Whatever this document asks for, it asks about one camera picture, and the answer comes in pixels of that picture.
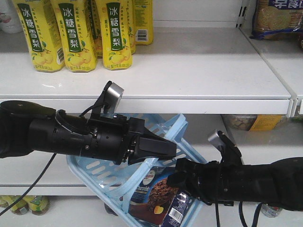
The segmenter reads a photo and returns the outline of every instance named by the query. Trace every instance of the snack bag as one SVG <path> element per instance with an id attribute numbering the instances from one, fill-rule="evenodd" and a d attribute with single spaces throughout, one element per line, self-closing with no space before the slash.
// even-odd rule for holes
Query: snack bag
<path id="1" fill-rule="evenodd" d="M 51 0 L 59 26 L 66 67 L 89 72 L 97 65 L 87 0 Z"/>
<path id="2" fill-rule="evenodd" d="M 63 49 L 50 0 L 13 0 L 32 62 L 37 71 L 55 72 L 64 67 Z"/>
<path id="3" fill-rule="evenodd" d="M 153 42 L 152 0 L 133 0 L 136 44 Z"/>
<path id="4" fill-rule="evenodd" d="M 95 0 L 88 0 L 89 22 L 98 58 L 102 58 L 100 19 Z"/>
<path id="5" fill-rule="evenodd" d="M 133 63 L 127 22 L 127 0 L 96 0 L 101 21 L 103 65 L 123 70 Z"/>
<path id="6" fill-rule="evenodd" d="M 282 33 L 303 33 L 303 0 L 258 0 L 253 36 L 278 39 Z"/>

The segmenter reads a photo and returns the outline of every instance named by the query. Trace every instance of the white shelf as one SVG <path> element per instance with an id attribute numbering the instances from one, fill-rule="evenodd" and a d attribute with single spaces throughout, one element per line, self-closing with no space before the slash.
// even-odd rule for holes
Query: white shelf
<path id="1" fill-rule="evenodd" d="M 0 33 L 0 101 L 22 99 L 79 113 L 111 80 L 121 113 L 287 114 L 291 94 L 236 28 L 156 28 L 133 66 L 90 73 L 36 72 L 23 34 Z"/>
<path id="2" fill-rule="evenodd" d="M 303 52 L 299 48 L 298 43 L 295 40 L 272 41 L 250 39 L 251 29 L 244 29 L 243 33 L 287 88 L 292 95 L 292 99 L 298 99 L 298 102 L 300 102 L 303 99 Z"/>
<path id="3" fill-rule="evenodd" d="M 230 129 L 247 165 L 270 164 L 289 157 L 302 157 L 303 124 L 289 122 L 272 131 L 241 131 Z"/>
<path id="4" fill-rule="evenodd" d="M 23 157 L 0 160 L 0 194 L 23 194 L 42 172 L 51 153 L 34 151 Z M 45 175 L 29 194 L 93 195 L 69 169 L 65 155 L 57 155 Z"/>
<path id="5" fill-rule="evenodd" d="M 243 204 L 244 216 L 249 226 L 255 208 L 255 204 Z M 220 205 L 219 212 L 222 227 L 242 227 L 237 204 L 234 207 Z M 260 213 L 258 227 L 301 227 L 302 222 L 303 214 L 301 212 L 283 210 L 276 218 L 267 218 Z M 50 208 L 44 215 L 36 216 L 28 212 L 25 215 L 18 216 L 8 211 L 1 216 L 0 226 L 127 227 L 120 217 L 107 214 L 103 201 L 94 196 L 52 196 L 50 197 Z M 192 226 L 216 226 L 214 205 L 204 205 Z"/>

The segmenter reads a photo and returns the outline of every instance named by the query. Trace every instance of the product label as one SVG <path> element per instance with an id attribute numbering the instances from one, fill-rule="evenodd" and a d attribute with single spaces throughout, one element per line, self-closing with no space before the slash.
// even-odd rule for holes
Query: product label
<path id="1" fill-rule="evenodd" d="M 111 50 L 121 51 L 123 50 L 123 44 L 120 30 L 120 3 L 111 2 L 107 3 L 106 6 L 110 27 Z"/>
<path id="2" fill-rule="evenodd" d="M 70 3 L 60 3 L 59 8 L 65 24 L 70 52 L 81 52 L 81 45 L 78 38 L 77 26 L 74 15 L 74 5 Z"/>
<path id="3" fill-rule="evenodd" d="M 303 9 L 303 0 L 269 0 L 268 5 L 278 9 Z"/>
<path id="4" fill-rule="evenodd" d="M 281 120 L 282 115 L 270 115 L 270 114 L 260 114 L 255 120 L 254 124 L 250 128 L 250 131 L 270 131 L 275 128 L 275 126 Z"/>
<path id="5" fill-rule="evenodd" d="M 25 26 L 27 28 L 28 37 L 30 39 L 30 43 L 32 46 L 32 50 L 35 52 L 43 52 L 42 45 L 40 43 L 39 34 L 37 32 L 37 28 L 35 26 L 35 21 L 30 10 L 30 6 L 27 4 L 18 4 L 20 12 L 25 22 Z"/>
<path id="6" fill-rule="evenodd" d="M 97 39 L 98 36 L 95 31 L 95 21 L 93 17 L 93 0 L 89 0 L 88 2 L 88 12 L 89 12 L 89 24 L 90 24 L 90 29 L 93 35 L 93 39 Z"/>

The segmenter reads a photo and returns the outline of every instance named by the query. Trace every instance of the yellow drink carton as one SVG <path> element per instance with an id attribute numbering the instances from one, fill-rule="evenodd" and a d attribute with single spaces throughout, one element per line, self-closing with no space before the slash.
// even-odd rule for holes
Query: yellow drink carton
<path id="1" fill-rule="evenodd" d="M 66 67 L 72 72 L 89 72 L 97 65 L 87 0 L 51 0 L 63 45 Z"/>
<path id="2" fill-rule="evenodd" d="M 102 38 L 100 19 L 95 0 L 88 0 L 90 28 L 93 35 L 98 58 L 102 58 Z"/>
<path id="3" fill-rule="evenodd" d="M 110 70 L 123 70 L 133 63 L 131 54 L 127 0 L 96 0 L 101 21 L 103 64 Z"/>
<path id="4" fill-rule="evenodd" d="M 136 44 L 153 42 L 152 0 L 133 0 Z"/>
<path id="5" fill-rule="evenodd" d="M 128 21 L 128 35 L 129 35 L 129 46 L 132 54 L 136 52 L 136 37 L 134 30 L 134 12 L 133 12 L 133 0 L 127 1 L 127 21 Z"/>
<path id="6" fill-rule="evenodd" d="M 55 72 L 64 67 L 59 29 L 50 0 L 13 0 L 37 71 Z"/>

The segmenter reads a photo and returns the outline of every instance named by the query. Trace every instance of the black cable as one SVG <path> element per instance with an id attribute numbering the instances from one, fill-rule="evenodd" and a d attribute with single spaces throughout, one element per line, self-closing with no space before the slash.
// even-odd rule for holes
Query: black cable
<path id="1" fill-rule="evenodd" d="M 37 179 L 33 182 L 33 184 L 16 200 L 14 201 L 12 204 L 10 204 L 8 207 L 6 207 L 2 212 L 0 212 L 0 216 L 2 214 L 4 214 L 6 211 L 8 211 L 10 208 L 12 208 L 13 206 L 15 206 L 18 202 L 20 202 L 28 193 L 30 190 L 33 189 L 33 187 L 38 183 L 38 181 L 41 179 L 41 177 L 44 175 L 44 173 L 47 171 L 48 167 L 50 166 L 50 164 L 52 163 L 53 159 L 55 158 L 56 154 L 53 154 L 53 156 L 51 157 L 51 159 L 48 161 L 48 163 L 46 164 L 46 166 L 44 167 L 43 171 L 41 172 L 41 174 L 37 177 Z"/>
<path id="2" fill-rule="evenodd" d="M 262 204 L 263 203 L 259 203 L 255 210 L 254 219 L 252 221 L 251 227 L 257 227 Z M 243 214 L 243 202 L 239 203 L 239 216 L 240 216 L 240 220 L 241 220 L 243 227 L 248 227 L 246 224 L 245 218 L 244 218 L 244 214 Z"/>
<path id="3" fill-rule="evenodd" d="M 104 105 L 107 105 L 107 103 L 101 103 L 101 104 L 98 104 L 98 105 L 91 105 L 89 108 L 87 108 L 85 111 L 83 111 L 83 113 L 81 113 L 79 115 L 79 117 L 83 117 L 85 114 L 87 114 L 88 111 L 90 111 L 94 108 L 97 108 L 97 107 L 103 107 Z"/>
<path id="4" fill-rule="evenodd" d="M 221 178 L 221 169 L 222 169 L 222 163 L 223 163 L 223 155 L 222 155 L 222 159 L 219 163 L 219 168 L 218 168 L 218 172 L 217 172 L 217 178 L 216 178 L 216 188 L 215 188 L 215 212 L 216 212 L 216 222 L 217 222 L 217 227 L 220 227 L 220 215 L 219 215 L 219 201 L 218 201 L 218 197 L 219 197 L 219 184 L 220 184 L 220 178 Z"/>

